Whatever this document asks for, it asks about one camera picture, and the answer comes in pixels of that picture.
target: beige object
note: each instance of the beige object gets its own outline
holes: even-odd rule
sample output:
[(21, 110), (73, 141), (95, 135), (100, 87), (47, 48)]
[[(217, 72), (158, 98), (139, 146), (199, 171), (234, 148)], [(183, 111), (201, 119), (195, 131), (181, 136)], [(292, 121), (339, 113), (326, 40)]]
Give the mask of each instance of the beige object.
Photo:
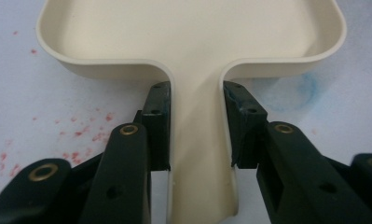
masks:
[(223, 80), (310, 70), (346, 35), (335, 0), (48, 0), (42, 47), (85, 77), (172, 83), (168, 222), (237, 213)]

